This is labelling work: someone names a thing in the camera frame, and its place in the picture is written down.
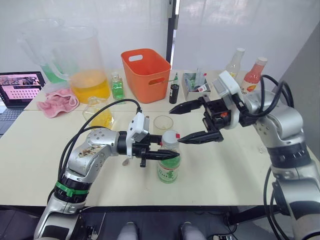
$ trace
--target plastic pitcher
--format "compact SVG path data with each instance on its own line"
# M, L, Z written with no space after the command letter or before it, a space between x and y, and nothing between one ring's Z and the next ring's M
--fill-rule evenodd
M44 18L25 22L18 27L18 43L28 57L40 65L50 82L59 83L65 80L57 77L49 68L43 56L43 49L52 38L53 30L60 28L64 21L59 18Z
M110 96L95 28L55 29L44 55L54 74L69 81L81 103L87 104L89 97L107 99Z

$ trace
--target pink towel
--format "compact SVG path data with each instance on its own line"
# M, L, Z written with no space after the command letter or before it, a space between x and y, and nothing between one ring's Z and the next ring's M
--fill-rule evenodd
M37 101L37 107L48 118L54 118L60 112L69 113L79 105L79 101L70 88L62 88L47 93L45 102Z

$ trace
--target green liquid bottle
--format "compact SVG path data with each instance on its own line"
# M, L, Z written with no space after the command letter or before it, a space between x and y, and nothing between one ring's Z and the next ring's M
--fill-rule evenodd
M177 136L178 133L176 131L166 131L162 136L161 149L180 153ZM157 175L159 179L166 184L173 183L178 177L180 162L181 155L174 158L158 161Z
M117 72L112 73L111 92L115 101L125 98L124 83Z

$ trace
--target green band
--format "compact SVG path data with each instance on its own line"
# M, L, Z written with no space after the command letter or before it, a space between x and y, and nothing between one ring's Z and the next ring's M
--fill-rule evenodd
M56 182L55 185L60 188L62 191L66 192L67 197L72 197L73 195L87 194L89 190L76 190L72 188L68 188L67 186L61 184L60 182Z

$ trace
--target floor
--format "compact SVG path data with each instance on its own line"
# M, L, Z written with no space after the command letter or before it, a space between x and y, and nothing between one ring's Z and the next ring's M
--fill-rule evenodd
M98 225L102 219L99 240L116 240L122 226L133 221L139 228L141 240L178 240L178 227L185 221L198 226L205 237L226 234L223 216L217 212L108 212L84 213L90 226ZM14 210L0 210L0 240L31 239L38 219ZM253 222L242 223L234 235L238 240L274 240L275 236Z

